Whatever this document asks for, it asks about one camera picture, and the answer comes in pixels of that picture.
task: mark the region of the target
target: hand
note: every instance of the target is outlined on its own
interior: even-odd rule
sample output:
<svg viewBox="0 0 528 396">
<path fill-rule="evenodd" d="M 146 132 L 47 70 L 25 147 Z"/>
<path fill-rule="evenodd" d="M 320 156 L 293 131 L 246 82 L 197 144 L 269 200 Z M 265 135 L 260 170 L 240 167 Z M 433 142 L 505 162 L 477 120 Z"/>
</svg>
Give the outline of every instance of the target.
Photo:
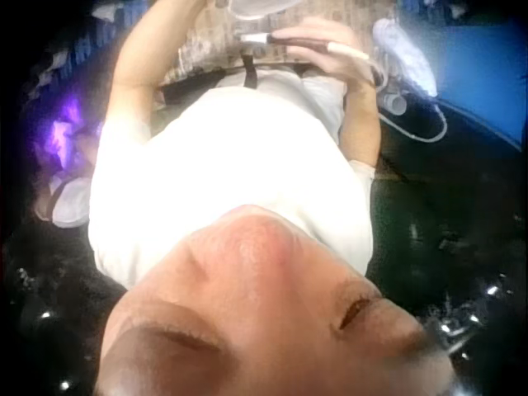
<svg viewBox="0 0 528 396">
<path fill-rule="evenodd" d="M 362 50 L 352 29 L 335 21 L 328 21 L 316 16 L 305 18 L 300 25 L 286 27 L 271 33 L 277 39 L 313 39 L 333 41 L 349 45 L 357 50 Z M 345 83 L 372 84 L 370 66 L 360 60 L 354 60 L 335 54 L 320 54 L 312 49 L 288 46 L 289 55 L 305 59 L 321 68 L 324 72 L 338 78 Z"/>
</svg>

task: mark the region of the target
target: brush handle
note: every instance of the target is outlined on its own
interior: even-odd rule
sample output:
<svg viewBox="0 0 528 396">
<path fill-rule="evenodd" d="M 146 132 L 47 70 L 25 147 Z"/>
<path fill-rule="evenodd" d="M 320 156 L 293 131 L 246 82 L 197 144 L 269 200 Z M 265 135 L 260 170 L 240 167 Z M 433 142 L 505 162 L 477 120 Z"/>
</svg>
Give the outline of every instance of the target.
<svg viewBox="0 0 528 396">
<path fill-rule="evenodd" d="M 325 40 L 311 40 L 311 39 L 274 39 L 273 37 L 269 40 L 270 44 L 276 45 L 288 45 L 294 47 L 305 47 L 310 48 L 321 54 L 328 53 L 328 41 Z"/>
</svg>

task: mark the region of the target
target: eye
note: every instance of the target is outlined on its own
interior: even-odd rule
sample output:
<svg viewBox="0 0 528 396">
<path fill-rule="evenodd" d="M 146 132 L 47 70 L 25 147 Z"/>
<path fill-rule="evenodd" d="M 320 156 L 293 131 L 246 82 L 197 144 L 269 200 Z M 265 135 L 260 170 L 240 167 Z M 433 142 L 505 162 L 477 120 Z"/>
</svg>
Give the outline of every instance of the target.
<svg viewBox="0 0 528 396">
<path fill-rule="evenodd" d="M 366 298 L 360 298 L 354 301 L 348 309 L 346 310 L 345 316 L 343 317 L 343 320 L 341 321 L 341 325 L 339 326 L 339 330 L 344 329 L 348 324 L 354 320 L 354 318 L 357 316 L 359 312 L 361 312 L 363 309 L 365 309 L 367 306 L 372 304 L 375 301 L 375 299 L 366 299 Z"/>
</svg>

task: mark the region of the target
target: strap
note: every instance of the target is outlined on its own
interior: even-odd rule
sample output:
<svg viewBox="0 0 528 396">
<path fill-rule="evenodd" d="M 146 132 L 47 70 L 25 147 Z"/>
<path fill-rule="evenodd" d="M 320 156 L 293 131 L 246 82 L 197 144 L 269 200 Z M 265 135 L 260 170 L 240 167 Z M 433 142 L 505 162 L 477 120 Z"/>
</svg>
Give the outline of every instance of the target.
<svg viewBox="0 0 528 396">
<path fill-rule="evenodd" d="M 257 89 L 257 70 L 253 63 L 253 55 L 242 55 L 242 61 L 244 68 L 246 69 L 246 80 L 244 81 L 244 87 Z"/>
<path fill-rule="evenodd" d="M 66 179 L 63 181 L 58 187 L 57 190 L 54 191 L 54 193 L 51 195 L 51 198 L 49 198 L 48 205 L 46 206 L 46 219 L 51 221 L 53 223 L 53 210 L 55 209 L 55 206 L 57 205 L 57 201 L 60 198 L 60 195 L 63 193 L 64 188 L 66 186 L 75 180 L 75 177 L 70 177 L 69 179 Z"/>
</svg>

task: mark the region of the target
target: light spot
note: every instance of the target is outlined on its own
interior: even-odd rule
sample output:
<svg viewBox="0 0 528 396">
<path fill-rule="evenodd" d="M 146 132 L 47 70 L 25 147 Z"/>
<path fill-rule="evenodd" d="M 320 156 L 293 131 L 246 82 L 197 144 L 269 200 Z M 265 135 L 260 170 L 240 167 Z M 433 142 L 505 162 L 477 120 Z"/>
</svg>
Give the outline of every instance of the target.
<svg viewBox="0 0 528 396">
<path fill-rule="evenodd" d="M 488 293 L 489 295 L 495 295 L 495 293 L 497 293 L 497 291 L 498 291 L 498 287 L 492 286 L 486 291 L 486 293 Z"/>
<path fill-rule="evenodd" d="M 70 387 L 70 383 L 68 381 L 63 381 L 59 384 L 59 389 L 60 390 L 68 390 Z"/>
</svg>

